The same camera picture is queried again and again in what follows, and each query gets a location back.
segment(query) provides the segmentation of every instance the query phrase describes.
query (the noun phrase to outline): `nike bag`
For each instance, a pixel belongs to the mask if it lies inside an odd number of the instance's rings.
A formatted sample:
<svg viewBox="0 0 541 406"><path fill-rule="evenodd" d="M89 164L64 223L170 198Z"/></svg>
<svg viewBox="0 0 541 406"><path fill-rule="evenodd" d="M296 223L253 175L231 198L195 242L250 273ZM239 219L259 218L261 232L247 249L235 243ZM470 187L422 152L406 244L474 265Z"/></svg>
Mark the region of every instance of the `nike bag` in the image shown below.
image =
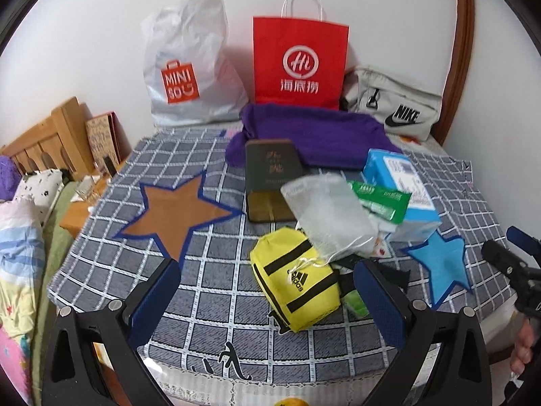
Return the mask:
<svg viewBox="0 0 541 406"><path fill-rule="evenodd" d="M338 108L349 27L319 20L254 17L255 101Z"/></svg>
<svg viewBox="0 0 541 406"><path fill-rule="evenodd" d="M223 49L223 0L185 0L142 23L143 74L157 127L239 118L248 97Z"/></svg>
<svg viewBox="0 0 541 406"><path fill-rule="evenodd" d="M442 110L439 94L370 67L357 67L346 75L344 96L349 111L374 116L387 132L423 141Z"/></svg>

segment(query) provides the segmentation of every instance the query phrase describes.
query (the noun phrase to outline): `brown star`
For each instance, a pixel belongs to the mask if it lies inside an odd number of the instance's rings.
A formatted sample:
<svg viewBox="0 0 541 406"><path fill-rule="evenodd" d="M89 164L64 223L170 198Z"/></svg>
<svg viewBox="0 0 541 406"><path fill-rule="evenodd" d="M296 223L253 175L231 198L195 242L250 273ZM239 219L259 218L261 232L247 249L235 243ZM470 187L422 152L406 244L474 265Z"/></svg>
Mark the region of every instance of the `brown star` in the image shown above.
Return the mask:
<svg viewBox="0 0 541 406"><path fill-rule="evenodd" d="M203 196L205 172L169 189L140 184L144 212L128 223L119 238L153 238L164 257L180 262L194 230L240 215L241 211Z"/></svg>

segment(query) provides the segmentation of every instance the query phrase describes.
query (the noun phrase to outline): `purple towel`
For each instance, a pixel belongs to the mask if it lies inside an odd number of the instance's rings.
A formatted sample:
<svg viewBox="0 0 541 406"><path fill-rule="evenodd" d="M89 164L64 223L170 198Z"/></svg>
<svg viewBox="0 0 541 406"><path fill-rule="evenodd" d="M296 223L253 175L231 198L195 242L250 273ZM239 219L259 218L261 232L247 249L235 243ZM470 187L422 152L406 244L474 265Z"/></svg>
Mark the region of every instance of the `purple towel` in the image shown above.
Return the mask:
<svg viewBox="0 0 541 406"><path fill-rule="evenodd" d="M9 157L0 156L0 200L12 200L22 176Z"/></svg>
<svg viewBox="0 0 541 406"><path fill-rule="evenodd" d="M245 165L250 139L290 139L301 162L324 168L364 168L369 149L402 153L372 116L326 108L248 104L241 113L244 128L226 149L231 166Z"/></svg>

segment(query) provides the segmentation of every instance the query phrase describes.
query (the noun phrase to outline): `white wall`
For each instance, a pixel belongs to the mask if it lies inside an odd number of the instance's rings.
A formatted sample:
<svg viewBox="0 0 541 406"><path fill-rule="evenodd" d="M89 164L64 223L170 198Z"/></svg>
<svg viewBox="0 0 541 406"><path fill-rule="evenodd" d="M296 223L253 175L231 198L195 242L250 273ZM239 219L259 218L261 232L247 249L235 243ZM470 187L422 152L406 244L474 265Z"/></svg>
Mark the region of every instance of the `white wall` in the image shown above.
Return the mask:
<svg viewBox="0 0 541 406"><path fill-rule="evenodd" d="M472 62L444 148L473 161L504 230L540 238L541 57L505 1L475 4Z"/></svg>
<svg viewBox="0 0 541 406"><path fill-rule="evenodd" d="M150 12L178 1L39 0L0 57L0 145L73 95L93 115L116 111L131 145L151 134L139 25ZM250 93L252 16L278 15L282 3L225 0L229 52ZM329 20L351 27L349 65L377 65L443 90L455 0L323 3ZM314 13L309 1L296 0L296 7L301 15Z"/></svg>

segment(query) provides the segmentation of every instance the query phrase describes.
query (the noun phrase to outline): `book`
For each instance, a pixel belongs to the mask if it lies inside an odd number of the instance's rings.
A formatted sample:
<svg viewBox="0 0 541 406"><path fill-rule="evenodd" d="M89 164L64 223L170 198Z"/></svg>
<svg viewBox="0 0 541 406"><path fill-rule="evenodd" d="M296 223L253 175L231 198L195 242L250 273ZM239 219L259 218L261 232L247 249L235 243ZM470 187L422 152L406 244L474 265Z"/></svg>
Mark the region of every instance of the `book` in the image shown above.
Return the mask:
<svg viewBox="0 0 541 406"><path fill-rule="evenodd" d="M254 139L246 144L248 219L263 223L296 218L280 192L287 182L304 175L297 150L288 139Z"/></svg>
<svg viewBox="0 0 541 406"><path fill-rule="evenodd" d="M120 163L121 159L118 152L115 121L115 113L109 112L86 122L90 151L92 152L94 162L98 165L103 164L103 158L105 156L109 156L115 166L118 166Z"/></svg>

